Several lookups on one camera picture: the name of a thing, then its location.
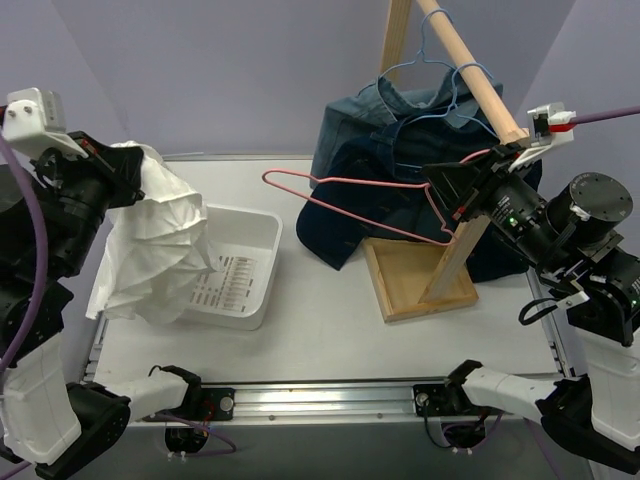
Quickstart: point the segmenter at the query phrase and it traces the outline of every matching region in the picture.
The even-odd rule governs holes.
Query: white bracket
[[[62,103],[55,92],[28,88],[10,93],[2,134],[11,148],[33,160],[51,147],[64,155],[88,157],[66,134]]]
[[[564,110],[562,102],[542,105],[527,112],[529,117],[529,132],[531,135],[531,147],[527,148],[511,164],[509,172],[514,172],[525,168],[540,160],[542,155],[553,148],[557,148],[565,143],[573,141],[571,130],[561,133],[543,132],[539,127],[539,122],[546,122],[547,125],[563,125],[576,116],[576,112]]]
[[[556,302],[556,305],[560,310],[569,310],[570,308],[576,307],[588,301],[589,295],[587,295],[584,291],[580,291],[561,300],[558,300]]]

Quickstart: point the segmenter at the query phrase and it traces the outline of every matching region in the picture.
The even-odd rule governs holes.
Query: wire hanger
[[[481,122],[480,120],[478,120],[477,118],[474,117],[469,117],[467,115],[461,115],[457,112],[455,112],[455,110],[458,108],[458,103],[457,103],[457,98],[458,98],[458,87],[456,86],[455,83],[455,77],[457,74],[459,74],[464,68],[475,65],[477,67],[480,67],[485,74],[491,79],[493,80],[493,75],[491,75],[491,72],[489,72],[489,70],[482,65],[481,63],[478,62],[469,62],[469,63],[465,63],[464,65],[460,65],[458,68],[455,68],[453,65],[451,65],[448,62],[445,62],[443,60],[428,60],[426,53],[425,53],[425,46],[426,46],[426,42],[427,42],[427,37],[424,31],[424,25],[427,22],[427,20],[429,20],[429,18],[431,18],[431,16],[434,13],[444,13],[448,18],[449,21],[451,23],[453,22],[453,19],[451,18],[451,15],[449,14],[449,12],[444,9],[444,8],[436,8],[435,10],[432,10],[431,12],[429,12],[427,15],[424,16],[424,18],[422,19],[422,22],[420,22],[420,36],[422,39],[422,42],[420,44],[420,49],[416,52],[415,57],[413,58],[412,61],[410,62],[404,62],[404,63],[398,63],[397,65],[393,65],[389,68],[387,68],[382,74],[380,74],[380,76],[376,79],[375,84],[376,84],[376,91],[378,92],[378,96],[380,97],[380,99],[382,100],[383,105],[385,106],[385,108],[387,109],[387,111],[389,112],[389,114],[397,120],[396,116],[393,114],[393,112],[391,111],[391,109],[389,108],[389,106],[386,104],[386,102],[384,101],[384,98],[382,97],[381,93],[380,93],[380,86],[379,86],[379,80],[380,78],[386,76],[389,72],[395,70],[396,68],[402,68],[402,67],[408,67],[411,65],[415,65],[416,63],[418,63],[418,59],[422,59],[423,63],[436,63],[439,65],[445,65],[447,66],[449,69],[454,70],[454,72],[451,74],[451,88],[453,90],[453,94],[452,94],[452,98],[451,98],[451,103],[447,106],[447,109],[445,110],[444,113],[441,114],[426,114],[426,115],[422,115],[418,118],[413,119],[411,122],[409,122],[407,125],[410,125],[414,122],[417,122],[418,120],[425,120],[427,118],[444,118],[447,115],[449,115],[449,113],[451,113],[452,111],[454,112],[454,114],[456,115],[456,117],[458,118],[464,118],[466,120],[470,120],[473,122],[478,123],[482,128],[484,128],[487,132],[489,132],[491,135],[493,135],[494,137],[498,138],[498,136],[495,134],[495,132],[489,128],[487,125],[485,125],[483,122]]]
[[[476,157],[479,157],[481,155],[484,155],[486,153],[489,152],[489,149],[483,149],[483,150],[479,150],[477,152],[474,152],[470,155],[467,155],[465,158],[463,158],[460,163],[466,163],[470,160],[473,160]],[[364,218],[361,217],[360,215],[356,215],[355,213],[349,212],[348,210],[344,210],[342,208],[336,207],[335,205],[331,205],[330,203],[327,202],[323,202],[322,200],[318,200],[316,198],[311,197],[310,195],[307,195],[305,193],[302,192],[298,192],[297,190],[294,190],[292,188],[286,187],[280,183],[276,183],[273,180],[269,180],[267,177],[272,174],[272,173],[281,173],[284,175],[293,175],[296,177],[303,177],[303,178],[307,178],[309,180],[312,180],[314,182],[317,182],[318,184],[321,183],[331,183],[331,182],[335,182],[335,183],[349,183],[349,184],[354,184],[354,185],[371,185],[371,186],[376,186],[376,187],[391,187],[391,188],[407,188],[407,189],[424,189],[424,193],[427,196],[427,200],[429,201],[429,205],[431,205],[431,208],[433,209],[434,213],[436,214],[436,216],[438,217],[438,220],[440,220],[440,231],[444,232],[446,234],[448,234],[451,237],[451,240],[449,240],[448,242],[444,243],[444,242],[439,242],[437,240],[433,240],[431,238],[427,238],[427,237],[423,237],[421,235],[416,235],[415,233],[411,233],[411,232],[407,232],[406,230],[401,230],[399,228],[395,228],[392,227],[390,225],[385,225],[384,223],[379,223],[373,220],[370,220],[368,218]],[[431,243],[433,245],[439,245],[441,247],[448,247],[449,245],[453,244],[457,238],[455,236],[455,234],[453,233],[453,231],[451,231],[451,229],[449,229],[447,227],[447,221],[444,219],[444,216],[442,215],[442,213],[440,212],[440,210],[438,209],[438,206],[436,205],[435,201],[433,200],[433,197],[431,196],[431,193],[429,192],[429,189],[431,188],[431,183],[429,182],[425,182],[425,183],[420,183],[420,184],[412,184],[412,183],[396,183],[396,182],[379,182],[379,181],[374,181],[374,180],[359,180],[356,178],[343,178],[343,177],[327,177],[327,178],[316,178],[313,175],[309,174],[309,173],[302,173],[302,172],[296,172],[294,170],[288,170],[288,169],[284,169],[284,168],[271,168],[269,170],[267,170],[266,172],[264,172],[262,174],[262,181],[265,182],[268,185],[271,185],[272,187],[276,187],[279,188],[280,190],[284,190],[287,193],[291,193],[297,197],[300,197],[308,202],[311,203],[315,203],[316,205],[319,205],[323,208],[327,208],[329,210],[332,210],[334,212],[337,212],[341,215],[346,215],[347,217],[353,218],[354,220],[358,220],[360,222],[364,222],[364,223],[368,223],[369,225],[373,225],[375,227],[378,228],[382,228],[384,230],[388,230],[390,232],[394,232],[394,233],[398,233],[400,235],[405,235],[409,238],[413,238],[414,240],[420,240],[426,243]]]

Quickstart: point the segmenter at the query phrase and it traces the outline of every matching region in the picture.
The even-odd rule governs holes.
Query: cable
[[[451,425],[447,425],[446,427],[444,427],[442,429],[442,435],[447,440],[447,442],[449,442],[449,445],[441,445],[440,443],[436,442],[436,440],[433,438],[433,435],[431,435],[431,431],[429,430],[429,423],[428,423],[426,409],[423,415],[424,429],[425,429],[425,432],[427,433],[427,437],[429,438],[429,441],[438,448],[446,449],[446,450],[456,448],[458,450],[467,450],[467,451],[473,452],[478,448],[480,448],[481,446],[483,446],[485,443],[487,443],[489,441],[489,438],[492,438],[493,435],[495,435],[495,432],[498,428],[498,425],[500,425],[500,421],[502,420],[503,415],[504,415],[504,412],[500,412],[496,417],[495,422],[493,423],[489,431],[486,433],[485,437],[482,440],[480,440],[478,443],[476,443],[473,447],[469,447],[469,448],[462,447],[459,444],[455,443],[451,438],[451,432],[454,429],[464,428],[464,429],[468,429],[467,436],[472,435],[477,431],[478,427],[480,427],[484,423],[484,421],[487,419],[487,417],[489,416],[488,413],[481,416],[476,422],[452,423]]]
[[[162,370],[162,367],[160,365],[154,365],[153,367],[151,367],[151,370],[149,370],[149,374],[147,375],[147,377],[153,375],[153,372],[155,372],[157,369]]]
[[[441,448],[443,450],[450,450],[451,448],[453,448],[452,445],[440,445],[438,442],[436,442],[435,438],[433,438],[433,435],[431,435],[431,431],[429,430],[429,417],[427,417],[427,409],[425,407],[424,409],[424,430],[425,432],[427,432],[427,437],[429,438],[429,441],[436,447]]]
[[[527,424],[527,427],[529,428],[529,431],[531,432],[531,435],[533,435],[533,439],[536,441],[536,444],[538,445],[538,448],[540,449],[540,451],[542,452],[542,455],[544,456],[545,460],[549,464],[549,467],[553,471],[553,474],[556,476],[556,478],[558,480],[562,480],[562,474],[561,474],[560,466],[556,463],[555,459],[553,458],[553,455],[551,454],[551,452],[549,451],[549,449],[545,445],[544,439],[542,438],[542,435],[533,426],[533,422],[531,422],[530,420],[525,418],[524,419],[524,423]]]
[[[578,218],[579,217],[577,215],[571,216],[571,218],[567,223],[567,226],[564,227],[564,230],[560,232],[560,235],[558,235],[558,238],[556,238],[553,241],[553,243],[542,255],[542,258],[544,260],[539,262],[536,265],[536,268],[535,268],[536,276],[540,279],[540,282],[543,283],[544,285],[552,286],[553,288],[556,288],[558,290],[563,290],[563,291],[568,290],[567,287],[565,287],[564,285],[561,285],[560,283],[553,282],[551,280],[544,278],[542,274],[544,273],[544,267],[547,265],[547,263],[550,260],[552,260],[553,257],[555,257],[555,255],[558,253],[558,250],[560,250],[564,246],[564,244],[569,240],[569,238],[571,238],[571,235],[573,235],[573,233],[576,231],[576,228],[577,228],[576,222],[578,222]]]
[[[227,445],[229,445],[229,449],[227,450],[209,450],[206,452],[197,452],[197,453],[189,453],[186,456],[187,457],[217,457],[220,455],[230,455],[232,453],[235,453],[238,451],[238,447],[236,446],[236,444],[228,437],[226,437],[225,435],[222,435],[220,433],[214,432],[212,428],[204,426],[204,425],[200,425],[199,423],[196,422],[192,422],[190,420],[185,420],[183,418],[180,417],[176,417],[174,415],[169,415],[166,413],[157,413],[154,418],[158,418],[160,420],[164,420],[165,422],[177,422],[177,423],[182,423],[184,425],[187,425],[191,428],[193,428],[194,430],[198,430],[200,432],[205,432],[208,435],[217,438],[218,440],[223,441],[224,443],[226,443]]]
[[[29,306],[22,319],[20,328],[15,337],[11,341],[11,344],[7,348],[5,354],[0,360],[0,373],[4,372],[13,359],[15,358],[18,350],[24,343],[33,323],[38,315],[40,309],[40,303],[44,296],[44,291],[47,285],[47,268],[49,263],[49,241],[47,239],[47,226],[44,221],[44,215],[38,202],[38,197],[31,186],[31,176],[22,169],[18,159],[16,158],[13,150],[4,139],[3,135],[0,135],[0,153],[9,165],[9,170],[15,177],[16,183],[20,188],[20,192],[24,197],[24,201],[27,204],[29,215],[31,216],[31,222],[33,223],[33,231],[36,242],[36,271],[34,276],[33,291],[31,293],[31,300]]]
[[[590,113],[588,115],[580,115],[572,118],[569,123],[561,125],[549,125],[549,131],[552,133],[568,132],[576,125],[583,125],[585,123],[601,122],[603,120],[610,120],[613,118],[628,117],[629,115],[640,114],[640,106],[617,108],[614,110],[606,110],[604,112]]]
[[[500,425],[500,421],[502,420],[502,416],[504,415],[504,412],[500,412],[498,414],[498,416],[496,417],[495,422],[493,422],[493,425],[491,425],[491,428],[489,429],[489,431],[486,433],[486,435],[484,436],[484,438],[482,440],[480,440],[478,443],[476,443],[473,447],[469,447],[467,450],[470,451],[475,451],[478,448],[482,447],[485,443],[487,443],[489,441],[489,438],[492,437],[492,435],[495,434],[496,430],[498,429],[498,426]],[[475,424],[471,424],[473,426],[473,431],[475,431],[475,429],[478,428],[478,426],[482,425],[481,422],[483,422],[484,420],[479,420],[478,422],[476,422]],[[453,423],[451,425],[447,425],[446,427],[444,427],[442,429],[442,434],[445,436],[445,438],[447,438],[447,440],[449,440],[449,438],[447,437],[447,433],[450,432],[451,430],[453,430],[454,428],[460,428],[465,426],[465,424],[456,424]]]
[[[543,303],[546,303],[546,302],[554,302],[554,304],[549,307],[545,307],[542,310],[538,310],[536,313],[534,313],[530,317],[527,317],[527,313],[529,313],[529,311],[533,307],[537,307],[538,305],[542,305]],[[555,310],[558,309],[558,305],[555,302],[556,302],[556,299],[551,297],[537,298],[535,300],[530,301],[520,310],[520,313],[518,314],[518,322],[520,322],[520,325],[523,325],[525,327],[528,327],[529,325],[533,325],[541,318],[545,317],[546,315],[549,315],[551,312],[554,312]]]
[[[3,473],[2,475],[0,475],[0,480],[8,480],[9,478],[17,475],[22,470],[29,468],[30,466],[31,464],[29,462],[20,462],[12,470],[9,470],[7,473]]]

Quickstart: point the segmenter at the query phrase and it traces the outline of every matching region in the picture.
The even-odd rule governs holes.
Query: screw
[[[230,412],[233,408],[233,398],[223,397],[220,399],[220,410],[223,412]]]
[[[416,395],[416,405],[419,407],[424,407],[429,402],[429,395],[422,392]]]

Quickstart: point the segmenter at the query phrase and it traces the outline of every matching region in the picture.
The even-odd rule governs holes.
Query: white cloth
[[[198,277],[219,270],[208,244],[207,208],[202,195],[171,172],[158,152],[139,146],[143,200],[107,212],[113,229],[89,299],[87,316],[142,317],[149,323],[176,320],[186,308]]]

